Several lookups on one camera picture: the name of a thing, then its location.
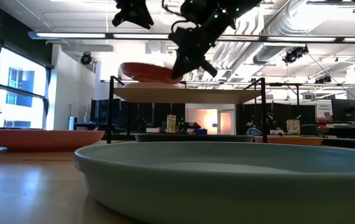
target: door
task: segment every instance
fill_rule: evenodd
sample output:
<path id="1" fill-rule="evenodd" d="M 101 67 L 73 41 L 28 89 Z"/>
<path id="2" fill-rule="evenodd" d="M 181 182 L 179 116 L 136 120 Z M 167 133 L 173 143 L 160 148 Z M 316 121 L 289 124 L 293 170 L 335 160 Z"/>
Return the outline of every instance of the door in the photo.
<path id="1" fill-rule="evenodd" d="M 217 134 L 235 135 L 235 111 L 218 110 Z"/>

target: orange plate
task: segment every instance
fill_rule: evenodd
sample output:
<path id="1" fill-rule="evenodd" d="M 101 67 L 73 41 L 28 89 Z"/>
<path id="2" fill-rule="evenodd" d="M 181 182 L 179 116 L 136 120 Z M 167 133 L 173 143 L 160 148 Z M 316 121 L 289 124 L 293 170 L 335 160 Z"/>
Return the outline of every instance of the orange plate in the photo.
<path id="1" fill-rule="evenodd" d="M 11 151 L 74 151 L 103 136 L 104 131 L 0 129 L 0 146 Z"/>
<path id="2" fill-rule="evenodd" d="M 172 79 L 172 69 L 146 63 L 127 62 L 121 64 L 123 74 L 139 82 L 163 82 L 177 84 L 183 76 Z"/>
<path id="3" fill-rule="evenodd" d="M 263 143 L 262 136 L 255 136 L 255 142 Z M 273 144 L 295 144 L 302 146 L 321 146 L 323 138 L 312 137 L 281 137 L 281 136 L 268 136 L 268 143 Z"/>

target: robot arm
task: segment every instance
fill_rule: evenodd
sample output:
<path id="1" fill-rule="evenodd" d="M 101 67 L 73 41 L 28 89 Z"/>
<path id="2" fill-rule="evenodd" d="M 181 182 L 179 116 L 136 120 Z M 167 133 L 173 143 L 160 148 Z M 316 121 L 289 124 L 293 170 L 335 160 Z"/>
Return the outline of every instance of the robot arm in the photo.
<path id="1" fill-rule="evenodd" d="M 115 15 L 113 24 L 118 26 L 123 21 L 133 22 L 146 29 L 150 29 L 154 22 L 145 5 L 145 0 L 116 0 L 121 12 Z M 172 12 L 162 1 L 163 8 L 171 13 L 183 17 L 172 25 L 169 39 L 178 45 L 177 59 L 173 66 L 172 78 L 176 79 L 187 72 L 202 67 L 213 77 L 215 69 L 205 59 L 205 53 L 214 47 L 214 42 L 231 26 L 235 29 L 235 20 L 257 6 L 261 0 L 185 0 L 180 12 Z M 195 28 L 181 28 L 174 26 L 179 22 L 192 22 Z"/>

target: glass window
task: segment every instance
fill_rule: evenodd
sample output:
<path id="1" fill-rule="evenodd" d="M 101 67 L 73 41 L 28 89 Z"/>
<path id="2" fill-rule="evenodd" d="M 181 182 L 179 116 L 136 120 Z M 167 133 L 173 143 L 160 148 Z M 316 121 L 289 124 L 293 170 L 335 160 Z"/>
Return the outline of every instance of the glass window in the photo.
<path id="1" fill-rule="evenodd" d="M 0 84 L 44 96 L 46 69 L 8 49 L 2 49 Z"/>
<path id="2" fill-rule="evenodd" d="M 0 128 L 42 128 L 43 100 L 0 89 Z"/>

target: office desk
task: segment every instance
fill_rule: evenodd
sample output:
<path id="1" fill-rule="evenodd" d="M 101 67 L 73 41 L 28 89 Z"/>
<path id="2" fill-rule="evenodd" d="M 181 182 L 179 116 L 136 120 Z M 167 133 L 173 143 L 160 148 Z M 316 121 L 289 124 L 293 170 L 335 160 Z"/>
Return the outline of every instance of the office desk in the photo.
<path id="1" fill-rule="evenodd" d="M 87 128 L 88 130 L 94 130 L 97 127 L 105 130 L 108 127 L 108 125 L 107 124 L 96 124 L 96 123 L 74 123 L 73 124 L 74 130 L 76 130 L 76 128 Z"/>
<path id="2" fill-rule="evenodd" d="M 73 152 L 0 152 L 0 224 L 138 224 L 87 194 Z"/>
<path id="3" fill-rule="evenodd" d="M 331 135 L 335 135 L 338 138 L 355 139 L 355 127 L 333 127 L 328 129 Z"/>

